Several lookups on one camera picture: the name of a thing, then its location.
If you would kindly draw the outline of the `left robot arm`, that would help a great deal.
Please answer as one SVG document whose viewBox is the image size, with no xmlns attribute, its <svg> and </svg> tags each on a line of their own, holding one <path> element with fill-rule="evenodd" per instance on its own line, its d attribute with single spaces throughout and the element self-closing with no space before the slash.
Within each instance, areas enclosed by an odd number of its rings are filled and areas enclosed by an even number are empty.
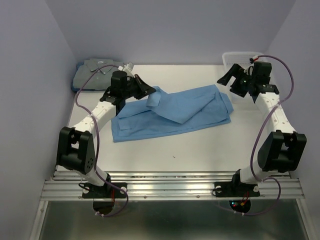
<svg viewBox="0 0 320 240">
<path fill-rule="evenodd" d="M 105 90 L 93 110 L 72 127 L 63 127 L 59 132 L 56 164 L 76 172 L 94 186 L 100 197 L 111 193 L 113 184 L 110 175 L 97 164 L 100 130 L 124 108 L 126 100 L 140 100 L 156 92 L 138 74 L 123 70 L 113 72 L 110 86 Z"/>
</svg>

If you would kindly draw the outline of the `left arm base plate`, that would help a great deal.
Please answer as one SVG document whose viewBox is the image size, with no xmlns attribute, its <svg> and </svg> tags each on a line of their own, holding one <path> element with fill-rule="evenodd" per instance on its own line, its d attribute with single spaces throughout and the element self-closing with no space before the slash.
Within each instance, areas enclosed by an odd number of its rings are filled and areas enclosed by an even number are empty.
<svg viewBox="0 0 320 240">
<path fill-rule="evenodd" d="M 82 189 L 83 199 L 125 199 L 126 196 L 122 191 L 115 189 L 107 184 L 96 186 L 88 182 L 79 183 Z"/>
</svg>

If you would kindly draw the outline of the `light blue long sleeve shirt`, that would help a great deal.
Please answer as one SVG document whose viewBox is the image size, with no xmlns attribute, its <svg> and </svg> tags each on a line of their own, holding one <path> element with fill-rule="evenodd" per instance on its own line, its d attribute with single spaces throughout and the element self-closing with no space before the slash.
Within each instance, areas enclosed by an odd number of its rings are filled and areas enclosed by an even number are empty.
<svg viewBox="0 0 320 240">
<path fill-rule="evenodd" d="M 231 122 L 233 105 L 216 85 L 167 93 L 155 86 L 147 99 L 129 102 L 111 121 L 115 143 L 179 135 Z"/>
</svg>

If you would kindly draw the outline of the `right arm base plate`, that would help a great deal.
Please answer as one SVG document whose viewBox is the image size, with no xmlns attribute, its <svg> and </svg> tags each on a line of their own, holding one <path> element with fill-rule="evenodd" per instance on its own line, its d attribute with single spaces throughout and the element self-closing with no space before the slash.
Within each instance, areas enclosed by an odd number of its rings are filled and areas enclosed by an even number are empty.
<svg viewBox="0 0 320 240">
<path fill-rule="evenodd" d="M 257 184 L 240 183 L 233 184 L 231 181 L 217 181 L 214 183 L 212 194 L 217 198 L 242 198 L 242 197 L 259 197 L 260 192 L 254 191 Z"/>
</svg>

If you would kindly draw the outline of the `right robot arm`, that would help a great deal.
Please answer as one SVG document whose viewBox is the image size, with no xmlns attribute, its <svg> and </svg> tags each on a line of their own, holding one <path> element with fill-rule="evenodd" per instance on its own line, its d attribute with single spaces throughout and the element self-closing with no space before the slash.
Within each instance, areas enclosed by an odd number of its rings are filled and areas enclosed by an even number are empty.
<svg viewBox="0 0 320 240">
<path fill-rule="evenodd" d="M 276 85 L 271 84 L 272 65 L 269 62 L 251 59 L 251 65 L 244 69 L 235 63 L 227 73 L 218 80 L 221 85 L 230 86 L 230 92 L 245 97 L 249 94 L 263 116 L 263 124 L 258 132 L 261 137 L 263 130 L 268 136 L 260 148 L 257 139 L 253 145 L 248 167 L 239 169 L 230 182 L 231 192 L 242 195 L 248 190 L 248 185 L 255 185 L 273 173 L 286 173 L 298 168 L 307 137 L 298 133 L 290 124 L 280 99 Z"/>
</svg>

